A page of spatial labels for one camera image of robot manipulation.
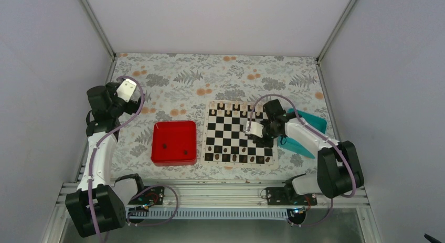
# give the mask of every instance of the teal box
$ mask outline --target teal box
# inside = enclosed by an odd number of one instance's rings
[[[288,110],[288,113],[293,112],[293,108]],[[297,110],[297,112],[309,123],[309,125],[313,126],[314,128],[318,129],[323,134],[326,133],[326,126],[327,122],[325,119],[322,119],[320,117],[317,117],[315,115],[311,115],[309,113],[305,113],[303,111]],[[284,145],[280,144],[280,141],[278,141],[278,146],[282,147],[284,149],[290,150],[292,152],[295,152],[297,154],[309,157],[309,158],[315,158],[315,155],[311,154],[307,149],[305,149],[299,142],[297,142],[294,139],[291,139],[287,137],[287,141]]]

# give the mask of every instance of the perforated metal strip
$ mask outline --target perforated metal strip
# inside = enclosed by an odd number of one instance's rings
[[[147,212],[135,213],[135,219],[167,219],[174,208],[150,208]],[[268,219],[284,220],[286,209],[202,209],[180,208],[174,219]]]

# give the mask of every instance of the floral tablecloth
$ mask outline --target floral tablecloth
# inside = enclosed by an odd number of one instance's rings
[[[112,176],[139,173],[157,179],[287,179],[316,171],[316,160],[278,148],[275,170],[203,166],[200,163],[204,110],[210,99],[254,102],[268,93],[290,98],[299,110],[327,120],[326,102],[314,58],[122,53],[113,80],[137,79],[146,98],[141,114],[121,130],[113,156]],[[290,105],[281,101],[284,108]],[[121,123],[129,116],[124,114]],[[153,126],[158,121],[192,120],[197,124],[197,163],[157,167],[151,162]]]

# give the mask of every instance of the white panel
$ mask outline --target white panel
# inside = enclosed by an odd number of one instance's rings
[[[322,68],[383,242],[445,242],[445,0],[359,0]]]
[[[349,0],[88,0],[116,52],[316,57]]]
[[[0,0],[1,242],[39,242],[110,58],[78,0]]]

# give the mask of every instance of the red box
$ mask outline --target red box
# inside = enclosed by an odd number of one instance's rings
[[[184,166],[196,163],[196,123],[158,122],[153,127],[152,162],[156,166]]]

